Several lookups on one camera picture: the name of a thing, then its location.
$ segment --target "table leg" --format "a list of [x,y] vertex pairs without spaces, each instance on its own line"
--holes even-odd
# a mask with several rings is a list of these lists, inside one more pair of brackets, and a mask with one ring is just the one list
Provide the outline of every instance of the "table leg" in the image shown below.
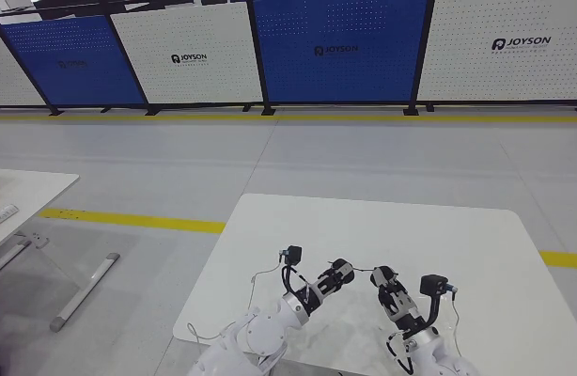
[[31,243],[32,242],[28,241],[27,239],[21,239],[17,244],[15,244],[15,246],[13,246],[8,252],[6,252],[3,257],[0,258],[0,270]]
[[97,271],[90,277],[90,282],[88,285],[76,292],[73,298],[71,298],[70,302],[65,305],[61,313],[59,313],[58,316],[55,317],[55,319],[51,322],[51,330],[53,332],[57,333],[61,330],[73,312],[75,312],[78,306],[80,306],[80,304],[84,301],[92,289],[97,286],[97,283],[99,283],[101,278],[107,273],[109,268],[111,268],[111,265],[113,265],[117,259],[119,259],[118,253],[110,253],[109,256],[107,256]]

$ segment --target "yellow stripe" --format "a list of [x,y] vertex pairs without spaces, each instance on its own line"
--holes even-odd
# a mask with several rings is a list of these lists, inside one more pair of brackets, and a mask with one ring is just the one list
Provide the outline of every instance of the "yellow stripe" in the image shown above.
[[70,219],[72,221],[98,222],[122,226],[155,227],[182,231],[209,232],[221,234],[225,223],[204,222],[192,219],[151,217],[146,215],[120,214],[101,211],[72,211],[67,209],[46,209],[39,214],[42,218]]
[[[222,222],[205,222],[193,219],[152,217],[102,211],[74,211],[56,208],[45,209],[39,216],[42,218],[69,219],[72,221],[97,222],[122,226],[177,229],[181,231],[208,232],[211,234],[221,234],[226,225]],[[577,254],[554,251],[539,251],[539,253],[548,266],[577,269]]]
[[554,251],[540,251],[543,262],[548,266],[577,269],[577,254]]
[[44,116],[1,116],[0,121],[173,121],[173,120],[233,120],[233,121],[415,121],[415,122],[489,122],[489,123],[577,123],[577,116],[569,117],[497,117],[497,116],[420,116],[404,117],[398,115],[275,115],[273,117],[263,117],[261,115],[212,115],[212,114],[191,114],[191,115],[158,115],[156,117],[145,117],[140,115],[73,115],[64,114],[58,117]]

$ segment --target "white tabletop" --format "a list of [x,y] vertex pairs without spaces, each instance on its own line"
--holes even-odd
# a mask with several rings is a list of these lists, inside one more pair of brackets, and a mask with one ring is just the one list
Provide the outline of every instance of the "white tabletop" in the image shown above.
[[[577,375],[577,323],[512,211],[245,195],[174,336],[194,341],[186,328],[191,322],[210,337],[243,315],[251,276],[275,266],[278,250],[292,244],[303,247],[297,269],[312,281],[337,258],[363,269],[391,266],[425,317],[429,304],[417,293],[420,277],[447,276],[460,288],[460,349],[484,376]],[[275,310],[283,292],[279,272],[264,274],[257,279],[254,306]],[[448,343],[452,333],[445,329],[453,321],[443,301],[435,326]],[[369,274],[358,273],[301,331],[291,330],[285,359],[370,376],[401,375],[384,346],[396,330]]]
[[73,174],[0,169],[0,210],[9,204],[19,208],[0,224],[0,244],[79,179]]

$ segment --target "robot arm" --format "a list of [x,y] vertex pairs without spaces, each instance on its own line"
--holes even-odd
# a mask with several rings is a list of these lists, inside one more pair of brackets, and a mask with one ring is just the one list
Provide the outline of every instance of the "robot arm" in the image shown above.
[[[295,291],[290,274],[301,260],[301,248],[291,246],[283,252],[286,265],[282,279],[287,292],[278,300],[275,314],[261,314],[254,307],[224,330],[217,341],[199,357],[188,376],[262,376],[267,374],[287,351],[288,328],[301,329],[326,297],[354,278],[351,264],[340,258],[313,284]],[[251,363],[239,346],[237,336],[246,329],[247,345],[259,360]]]
[[[430,297],[429,318],[424,320],[397,276],[393,269],[381,266],[374,269],[370,281],[379,289],[379,301],[387,316],[403,333],[408,365],[398,360],[399,365],[410,375],[413,374],[413,361],[420,376],[478,376],[475,366],[468,360],[447,352],[444,339],[432,326],[439,316],[441,295],[448,291],[455,294],[458,289],[449,285],[443,276],[423,276],[420,293]],[[387,339],[387,349],[397,356],[391,347],[391,339],[393,336]]]

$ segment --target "epoxy floor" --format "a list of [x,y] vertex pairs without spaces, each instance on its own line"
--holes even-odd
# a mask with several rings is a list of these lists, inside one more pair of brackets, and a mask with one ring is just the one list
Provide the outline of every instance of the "epoxy floor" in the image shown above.
[[[489,118],[576,116],[570,109],[422,113],[488,119],[458,123],[72,118],[85,113],[98,114],[0,121],[0,168],[79,174],[81,180],[54,203],[57,208],[204,221],[225,222],[243,193],[509,209],[520,215],[539,250],[577,253],[577,123]],[[397,109],[341,108],[277,114],[283,113],[399,115]],[[45,252],[64,254],[87,274],[110,252],[121,260],[54,334],[48,324],[75,286],[32,249],[14,259],[0,273],[0,363],[6,375],[187,373],[198,352],[173,339],[172,326],[217,235],[49,219],[27,227],[51,239]],[[577,319],[577,270],[550,271]],[[276,375],[336,372],[284,362]]]

